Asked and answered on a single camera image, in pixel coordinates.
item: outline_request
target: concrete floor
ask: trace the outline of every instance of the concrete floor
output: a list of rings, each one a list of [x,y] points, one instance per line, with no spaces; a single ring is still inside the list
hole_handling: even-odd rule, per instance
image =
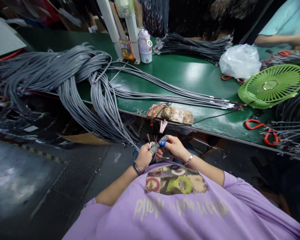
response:
[[[0,239],[61,239],[83,205],[132,164],[130,145],[77,145],[71,150],[29,146],[69,163],[0,141]],[[228,141],[224,151],[205,161],[251,183],[259,174],[250,157],[265,155],[266,150]]]

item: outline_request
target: wristwatch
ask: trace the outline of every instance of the wristwatch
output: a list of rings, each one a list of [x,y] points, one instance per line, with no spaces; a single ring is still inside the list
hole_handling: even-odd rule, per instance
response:
[[[191,162],[192,157],[193,157],[193,154],[191,153],[191,156],[190,156],[189,160],[186,163],[184,163],[183,165],[189,164]]]
[[[144,173],[144,170],[141,172],[141,171],[137,168],[137,166],[136,166],[136,161],[133,162],[132,167],[133,167],[133,169],[136,171],[136,173],[137,173],[139,176],[142,175],[142,174]]]

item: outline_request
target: red wire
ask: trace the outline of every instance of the red wire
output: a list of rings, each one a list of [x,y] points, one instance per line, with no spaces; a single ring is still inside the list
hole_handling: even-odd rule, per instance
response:
[[[44,95],[44,94],[37,93],[37,92],[31,92],[31,91],[28,91],[28,90],[26,90],[26,92],[33,93],[33,94],[37,94],[37,95],[44,96],[44,97],[49,97],[49,98],[53,98],[53,99],[60,100],[60,98],[56,98],[56,97],[52,97],[52,96],[48,96],[48,95]]]
[[[148,120],[148,114],[149,114],[149,112],[150,112],[152,109],[154,109],[154,108],[156,108],[156,107],[159,107],[159,106],[162,105],[162,104],[167,104],[167,103],[160,103],[159,105],[154,106],[153,108],[150,108],[150,110],[147,112],[146,119]]]
[[[18,53],[20,53],[22,50],[23,50],[23,48],[20,48],[20,49],[18,49],[17,51],[15,51],[14,53],[11,53],[10,55],[5,56],[5,57],[3,57],[3,58],[0,58],[0,61],[4,61],[4,60],[7,60],[7,59],[9,59],[9,58],[14,57],[14,56],[17,55]]]
[[[37,94],[37,95],[44,96],[44,97],[49,97],[49,98],[53,98],[53,99],[60,100],[60,98],[56,98],[56,97],[44,95],[44,94],[41,94],[41,93],[31,92],[31,91],[27,91],[27,90],[26,90],[26,92],[33,93],[33,94]]]

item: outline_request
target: red scissors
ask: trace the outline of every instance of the red scissors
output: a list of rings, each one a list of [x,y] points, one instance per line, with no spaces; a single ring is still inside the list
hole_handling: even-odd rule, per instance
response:
[[[255,122],[255,123],[260,123],[259,120],[256,120],[256,119],[248,119],[247,121],[245,121],[244,125],[246,126],[246,128],[248,128],[249,130],[253,130],[253,129],[257,129],[259,127],[268,127],[267,125],[263,124],[263,123],[260,123],[254,127],[250,127],[249,126],[249,123],[250,122]],[[274,137],[274,142],[269,142],[268,138],[269,138],[269,135],[270,134],[273,134],[273,137]],[[268,132],[264,135],[264,138],[263,138],[263,141],[270,145],[270,146],[275,146],[277,145],[277,143],[279,143],[279,137],[277,135],[276,132],[273,132],[273,130],[271,128],[268,129]]]
[[[279,55],[281,56],[289,56],[289,55],[293,55],[292,52],[288,51],[288,50],[283,50],[283,51],[280,51],[278,52]]]
[[[237,82],[239,82],[239,83],[241,83],[241,84],[244,84],[244,82],[241,81],[239,78],[235,78],[235,77],[232,77],[232,76],[229,76],[229,75],[223,75],[223,76],[221,77],[221,79],[222,79],[223,81],[227,81],[227,80],[229,80],[229,79],[231,79],[231,78],[235,79]]]

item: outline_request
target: gray cable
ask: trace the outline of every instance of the gray cable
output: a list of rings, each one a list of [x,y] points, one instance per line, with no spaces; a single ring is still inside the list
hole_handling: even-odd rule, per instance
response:
[[[128,67],[112,66],[113,63]],[[107,71],[122,71],[143,78],[164,88],[172,95],[129,92],[114,88]],[[95,113],[80,98],[76,84],[88,80],[91,84],[91,101]],[[236,110],[241,104],[187,91],[168,84],[138,68],[122,62],[112,62],[111,56],[96,51],[84,43],[63,52],[31,52],[2,61],[0,65],[0,90],[11,99],[11,104],[24,114],[30,110],[20,99],[26,91],[50,92],[56,90],[62,104],[71,116],[94,136],[112,143],[130,143],[137,150],[138,140],[124,126],[117,106],[117,97],[126,99],[154,99],[186,105]]]

